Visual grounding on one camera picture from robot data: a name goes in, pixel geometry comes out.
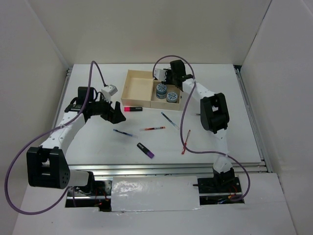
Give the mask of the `pink highlighter marker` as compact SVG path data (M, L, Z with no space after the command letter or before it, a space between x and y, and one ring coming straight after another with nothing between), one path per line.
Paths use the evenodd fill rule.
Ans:
M124 112L142 112L142 107L124 107Z

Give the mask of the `blue gel pen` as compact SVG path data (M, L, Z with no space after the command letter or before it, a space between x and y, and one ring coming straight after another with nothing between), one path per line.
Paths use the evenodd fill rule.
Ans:
M117 130L117 129L113 129L113 131L114 131L114 132L117 132L117 133L120 133L120 134L122 134L122 135L129 136L129 137L138 138L138 136L135 135L135 134L127 133L127 132L120 131L120 130Z

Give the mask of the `blue tape roll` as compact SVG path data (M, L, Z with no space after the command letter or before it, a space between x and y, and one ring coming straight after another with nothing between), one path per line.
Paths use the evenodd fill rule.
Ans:
M156 97L159 99L165 99L167 94L167 86L165 84L159 83L156 86Z
M176 92L168 92L166 95L166 100L169 103L176 103L178 100L178 94Z

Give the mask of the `purple highlighter marker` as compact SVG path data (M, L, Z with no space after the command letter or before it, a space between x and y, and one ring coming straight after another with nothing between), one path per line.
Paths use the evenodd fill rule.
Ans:
M145 147L142 143L138 143L136 145L146 156L152 159L155 155L152 153L147 147Z

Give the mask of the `red-orange gel pen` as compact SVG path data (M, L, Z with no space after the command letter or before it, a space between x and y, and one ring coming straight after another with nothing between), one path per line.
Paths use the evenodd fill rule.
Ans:
M141 128L140 131L152 131L152 130L161 130L165 129L165 126L160 126L160 127L148 127L148 128Z

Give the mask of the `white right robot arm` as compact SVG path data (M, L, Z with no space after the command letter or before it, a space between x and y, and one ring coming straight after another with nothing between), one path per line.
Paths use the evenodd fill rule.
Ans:
M201 85L195 79L195 73L191 68L191 74L186 73L186 65L190 65L182 58L170 62L170 68L165 70L165 84L174 85L182 92L187 93L187 101L183 108L180 124L183 125L185 113L190 99L195 99L200 105L200 122L205 131L214 134L222 146L227 146L226 130L230 120L226 98L223 93L215 93ZM218 154L219 157L213 164L213 186L219 192L226 191L234 182L235 173L230 157L217 150L194 151L186 146L183 147L194 154Z

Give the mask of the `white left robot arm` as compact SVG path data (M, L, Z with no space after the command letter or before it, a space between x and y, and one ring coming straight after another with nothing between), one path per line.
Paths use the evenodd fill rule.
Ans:
M85 195L96 191L93 173L69 169L66 153L76 134L92 116L100 116L112 124L126 120L120 102L112 107L111 97L116 93L114 85L107 85L100 92L93 87L78 88L78 95L65 108L57 130L39 147L30 147L26 153L28 183L32 187L75 187Z

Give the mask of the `cream compartment tray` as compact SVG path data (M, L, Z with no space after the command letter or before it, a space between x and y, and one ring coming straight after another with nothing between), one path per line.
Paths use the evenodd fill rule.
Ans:
M129 70L121 96L123 106L180 110L180 90L174 85L167 85L167 92L175 92L178 95L176 102L168 102L165 98L157 97L157 85L160 83L153 79L151 71Z

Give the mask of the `blue pen clear cap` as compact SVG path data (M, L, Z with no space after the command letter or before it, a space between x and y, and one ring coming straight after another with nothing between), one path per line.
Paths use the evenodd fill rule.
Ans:
M164 116L176 129L179 130L178 125L176 125L167 115L164 114L164 112L161 112L162 116Z

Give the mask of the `red ballpoint pen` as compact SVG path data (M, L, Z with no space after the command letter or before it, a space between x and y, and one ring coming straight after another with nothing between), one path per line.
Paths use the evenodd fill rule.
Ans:
M189 137L190 137L190 133L191 133L191 130L189 129L188 133L187 133L187 136L186 136L186 139L185 139L184 144L183 144L183 149L182 149L182 152L181 152L182 155L184 155L184 153L186 151L186 146L187 146L187 143L188 143L188 140L189 140Z

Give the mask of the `white foil front panel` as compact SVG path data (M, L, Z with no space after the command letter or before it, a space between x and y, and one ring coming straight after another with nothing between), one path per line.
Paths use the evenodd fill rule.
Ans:
M115 177L113 212L193 211L201 208L195 176Z

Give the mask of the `aluminium front rail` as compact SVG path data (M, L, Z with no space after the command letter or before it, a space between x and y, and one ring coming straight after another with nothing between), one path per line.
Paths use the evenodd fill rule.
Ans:
M71 165L69 169L90 171L98 178L115 176L210 175L213 173L212 164Z

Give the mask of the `aluminium rail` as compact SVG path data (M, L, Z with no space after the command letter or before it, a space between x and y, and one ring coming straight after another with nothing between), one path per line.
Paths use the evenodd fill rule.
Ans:
M255 142L256 142L256 145L258 148L258 152L259 152L259 155L261 157L261 161L263 161L265 163L265 167L267 168L267 172L273 173L273 167L272 167L271 161L269 159L268 152L267 152L265 145L263 143L263 140L261 138L261 134L260 134L259 128L257 126L256 118L255 118L254 112L252 110L252 105L250 103L250 100L249 100L249 97L248 97L248 94L247 94L247 91L246 91L246 88L244 85L244 81L243 81L242 76L241 76L242 66L234 65L233 67L234 67L236 77L237 77L237 80L239 83L239 87L240 87L240 90L241 90L241 93L243 96L247 115L249 118L249 122L251 125L253 135L254 135L254 139L255 139Z
M90 171L98 178L115 176L210 175L213 173L212 164L71 165L69 169Z
M70 79L70 76L71 76L71 73L72 73L72 69L73 69L73 67L70 67L67 70L67 73L66 73L66 76L65 76L65 81L64 81L63 88L62 88L62 91L61 91L61 96L60 96L60 99L59 99L59 102L58 102L58 106L57 106L57 110L56 110L56 114L55 114L55 117L54 117L52 128L56 127L56 125L58 123L58 117L59 117L59 114L61 112L62 103L63 103L64 97L65 97L65 93L66 93L67 86L68 86L68 83L69 83L69 79Z

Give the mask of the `aluminium left rail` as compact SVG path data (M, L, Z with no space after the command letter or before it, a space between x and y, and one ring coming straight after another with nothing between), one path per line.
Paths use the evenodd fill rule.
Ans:
M57 106L57 110L56 110L56 114L55 114L55 117L54 117L52 128L56 127L56 125L58 123L58 117L59 117L59 114L61 112L62 103L63 103L64 97L65 97L65 93L66 93L67 86L68 86L68 83L69 83L69 79L70 79L70 76L71 76L71 73L72 73L72 69L73 69L73 67L70 67L67 70L67 73L66 73L66 76L65 76L65 81L64 81L63 88L62 88L62 91L61 91L61 96L60 96L60 99L59 99L59 102L58 102L58 106Z

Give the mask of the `aluminium right rail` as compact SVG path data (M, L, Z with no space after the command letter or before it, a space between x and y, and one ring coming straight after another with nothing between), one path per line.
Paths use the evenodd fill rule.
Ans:
M239 87L240 87L240 90L241 90L241 93L243 96L247 115L249 118L249 122L251 125L253 135L254 135L254 139L255 139L255 142L256 142L256 145L258 148L258 152L259 152L259 155L261 157L261 161L263 161L265 163L265 167L267 168L267 172L273 173L273 167L272 167L271 161L269 159L268 152L267 152L265 145L263 143L263 140L261 138L261 134L260 134L259 128L257 126L256 118L255 118L254 112L252 110L252 105L250 103L250 100L249 100L249 97L248 97L248 94L247 94L247 91L246 91L246 88L244 85L244 81L243 81L242 76L241 76L242 66L234 65L233 67L234 67L236 77L237 77L237 80L239 83Z

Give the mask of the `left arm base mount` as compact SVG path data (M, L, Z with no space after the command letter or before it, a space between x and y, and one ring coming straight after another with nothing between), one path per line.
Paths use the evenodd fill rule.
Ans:
M67 193L66 208L96 208L111 212L112 180L96 180L92 172L86 186L75 186Z

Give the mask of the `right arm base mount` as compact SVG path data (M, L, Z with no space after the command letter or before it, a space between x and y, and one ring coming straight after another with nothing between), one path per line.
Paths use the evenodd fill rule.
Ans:
M224 177L214 173L213 177L198 178L193 184L199 191L200 205L242 204L242 187L239 177Z

